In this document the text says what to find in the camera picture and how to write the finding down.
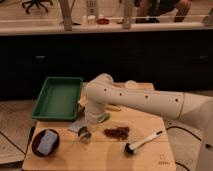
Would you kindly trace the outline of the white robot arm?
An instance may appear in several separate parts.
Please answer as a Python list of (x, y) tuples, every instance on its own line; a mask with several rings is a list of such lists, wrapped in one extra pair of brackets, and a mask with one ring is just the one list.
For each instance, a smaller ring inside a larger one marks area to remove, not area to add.
[(127, 89), (114, 84), (106, 73), (84, 87), (85, 115), (97, 123), (106, 104), (116, 104), (177, 120), (203, 132), (196, 171), (213, 171), (213, 97), (185, 92)]

